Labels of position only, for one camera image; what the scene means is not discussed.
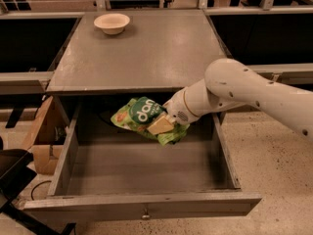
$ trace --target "chip bag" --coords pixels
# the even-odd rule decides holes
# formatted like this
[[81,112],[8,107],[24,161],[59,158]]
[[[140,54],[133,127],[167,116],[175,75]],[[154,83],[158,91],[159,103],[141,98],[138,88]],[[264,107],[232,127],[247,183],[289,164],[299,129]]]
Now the chip bag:
[[162,146],[177,143],[186,136],[189,127],[189,124],[171,120],[163,106],[147,97],[131,99],[111,117],[111,121],[118,127],[155,139]]

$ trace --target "table top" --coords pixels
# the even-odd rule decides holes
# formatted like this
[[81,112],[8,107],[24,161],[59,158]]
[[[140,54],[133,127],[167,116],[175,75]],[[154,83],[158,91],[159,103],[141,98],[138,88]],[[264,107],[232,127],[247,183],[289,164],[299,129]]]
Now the table top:
[[81,19],[49,84],[49,94],[175,91],[203,78],[225,54],[201,10],[129,10],[130,24],[105,35]]

